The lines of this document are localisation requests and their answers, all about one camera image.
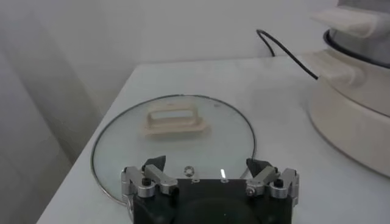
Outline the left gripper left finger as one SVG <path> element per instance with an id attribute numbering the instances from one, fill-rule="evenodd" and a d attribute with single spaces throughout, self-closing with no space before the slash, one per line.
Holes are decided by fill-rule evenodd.
<path id="1" fill-rule="evenodd" d="M 179 182 L 163 172 L 166 157 L 148 159 L 138 169 L 135 166 L 125 167 L 121 172 L 121 194 L 123 197 L 137 195 L 150 198 L 159 190 L 164 195 L 174 195 L 179 190 Z"/>

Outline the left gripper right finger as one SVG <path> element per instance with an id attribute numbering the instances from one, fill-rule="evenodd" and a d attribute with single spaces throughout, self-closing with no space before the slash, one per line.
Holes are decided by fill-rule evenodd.
<path id="1" fill-rule="evenodd" d="M 252 175 L 252 178 L 246 180 L 247 196 L 261 196 L 268 189 L 272 198 L 299 199 L 299 174 L 296 170 L 286 168 L 280 172 L 269 162 L 252 158 L 246 159 L 246 165 Z"/>

